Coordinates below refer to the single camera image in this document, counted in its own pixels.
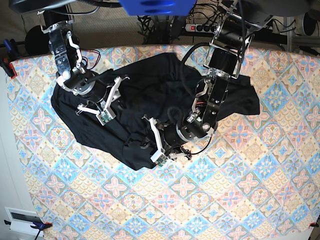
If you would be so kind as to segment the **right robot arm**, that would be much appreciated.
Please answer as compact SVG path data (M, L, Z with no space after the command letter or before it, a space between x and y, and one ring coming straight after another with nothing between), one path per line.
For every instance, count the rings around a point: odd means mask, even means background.
M54 55L57 84L65 91L107 109L121 94L120 77L103 86L102 74L83 62L77 38L69 28L76 13L68 10L69 0L10 0L9 8L19 14L37 13L41 32L48 36L48 49Z

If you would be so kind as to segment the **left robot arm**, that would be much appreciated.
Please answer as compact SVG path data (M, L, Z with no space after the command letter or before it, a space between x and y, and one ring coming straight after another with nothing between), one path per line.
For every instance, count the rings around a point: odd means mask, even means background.
M231 80L238 79L245 51L256 32L264 28L273 17L295 17L307 13L315 5L313 0L223 0L222 16L214 26L213 37L207 46L213 50L206 65L208 73L195 89L191 89L184 75L185 62L191 53L205 43L194 45L183 57L179 78L184 89L193 97L187 116L179 111L178 120L153 129L157 150L169 155L173 150L181 153L182 145L194 138L201 139L216 131L222 116Z

